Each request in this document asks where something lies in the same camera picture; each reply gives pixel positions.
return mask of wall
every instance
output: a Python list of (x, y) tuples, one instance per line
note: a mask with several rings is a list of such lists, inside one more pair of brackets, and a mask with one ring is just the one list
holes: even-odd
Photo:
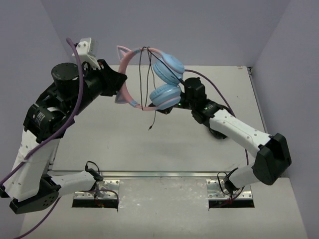
[(290, 0), (42, 0), (61, 39), (96, 38), (100, 58), (116, 46), (153, 46), (185, 65), (257, 60)]
[(288, 175), (310, 239), (319, 238), (318, 12), (317, 0), (292, 0), (253, 68), (268, 131), (288, 139)]
[[(60, 39), (39, 0), (2, 1), (0, 7), (0, 178), (7, 175), (21, 143), (28, 108), (52, 82), (51, 69), (67, 61)], [(0, 234), (18, 236), (22, 216), (0, 199)]]

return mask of cat ear headphones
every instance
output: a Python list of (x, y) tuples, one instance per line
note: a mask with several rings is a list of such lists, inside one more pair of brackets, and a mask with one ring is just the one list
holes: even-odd
[(120, 59), (119, 72), (125, 74), (130, 60), (138, 53), (148, 50), (151, 54), (156, 53), (160, 56), (153, 64), (153, 70), (166, 84), (158, 87), (150, 94), (150, 100), (155, 107), (142, 107), (130, 95), (126, 83), (116, 95), (115, 103), (129, 103), (134, 108), (143, 109), (144, 111), (164, 110), (176, 105), (180, 101), (181, 89), (179, 84), (182, 82), (185, 68), (183, 64), (173, 57), (155, 48), (136, 48), (130, 50), (124, 46), (118, 46), (118, 56)]

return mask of pink headphones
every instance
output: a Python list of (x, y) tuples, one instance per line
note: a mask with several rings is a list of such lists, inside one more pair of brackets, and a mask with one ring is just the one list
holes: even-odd
[[(146, 48), (136, 48), (130, 50), (124, 46), (117, 46), (118, 56), (120, 59), (119, 72), (125, 74), (126, 68), (130, 60)], [(171, 106), (176, 105), (180, 101), (181, 89), (179, 83), (183, 79), (185, 68), (183, 64), (175, 57), (168, 55), (158, 49), (148, 48), (150, 52), (157, 53), (161, 57), (153, 64), (154, 72), (166, 84), (158, 87), (150, 94), (150, 100), (155, 107), (143, 107), (144, 111), (164, 110)], [(130, 95), (126, 83), (123, 84), (115, 97), (115, 103), (126, 104), (129, 103), (134, 108), (142, 109)]]

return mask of black base slot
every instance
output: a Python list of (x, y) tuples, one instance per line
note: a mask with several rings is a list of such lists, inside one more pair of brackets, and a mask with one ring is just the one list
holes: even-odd
[(73, 208), (115, 208), (119, 206), (117, 200), (113, 199), (74, 199), (72, 207)]
[(209, 208), (254, 208), (253, 200), (235, 200), (227, 203), (225, 200), (209, 200)]

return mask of white table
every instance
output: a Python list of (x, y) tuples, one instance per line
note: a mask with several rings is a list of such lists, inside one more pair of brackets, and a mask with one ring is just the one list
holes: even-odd
[[(245, 67), (187, 68), (211, 78), (237, 117), (263, 130)], [(127, 74), (128, 88), (139, 99), (137, 66), (129, 67)], [(208, 97), (223, 103), (202, 81)], [(72, 208), (73, 195), (65, 196), (52, 215), (28, 238), (307, 238), (288, 178), (280, 178), (273, 186), (251, 185), (255, 208), (208, 210), (207, 171), (244, 166), (244, 150), (230, 139), (213, 139), (189, 111), (174, 109), (168, 116), (157, 114), (154, 128), (148, 131), (152, 121), (152, 113), (115, 105), (113, 99), (103, 97), (78, 116), (76, 124), (61, 141), (53, 173), (83, 170), (85, 162), (93, 160), (104, 174), (123, 176), (126, 179), (120, 183), (119, 212)], [(45, 214), (46, 211), (27, 214), (21, 233), (37, 224)]]

